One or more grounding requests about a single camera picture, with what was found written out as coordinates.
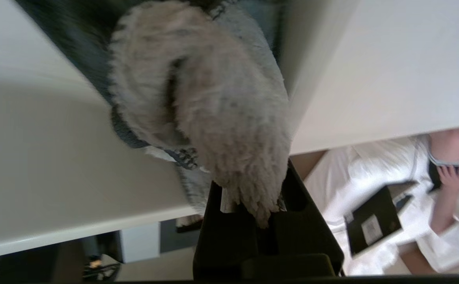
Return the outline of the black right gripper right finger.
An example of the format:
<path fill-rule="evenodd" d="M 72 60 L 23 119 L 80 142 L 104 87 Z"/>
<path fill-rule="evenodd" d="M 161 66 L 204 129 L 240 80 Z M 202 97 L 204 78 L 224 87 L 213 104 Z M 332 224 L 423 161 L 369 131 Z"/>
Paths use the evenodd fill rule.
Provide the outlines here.
<path fill-rule="evenodd" d="M 282 182 L 281 198 L 286 211 L 272 215 L 278 253 L 324 255 L 334 275 L 339 276 L 344 254 L 291 161 Z"/>

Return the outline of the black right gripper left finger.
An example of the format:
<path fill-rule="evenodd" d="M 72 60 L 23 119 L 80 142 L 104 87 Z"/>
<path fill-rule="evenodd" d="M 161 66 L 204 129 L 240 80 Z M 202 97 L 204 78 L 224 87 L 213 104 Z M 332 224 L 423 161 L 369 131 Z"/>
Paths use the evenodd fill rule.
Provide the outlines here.
<path fill-rule="evenodd" d="M 254 217 L 242 204 L 222 212 L 223 192 L 212 182 L 193 259 L 194 280 L 244 280 L 242 264 L 258 254 Z"/>

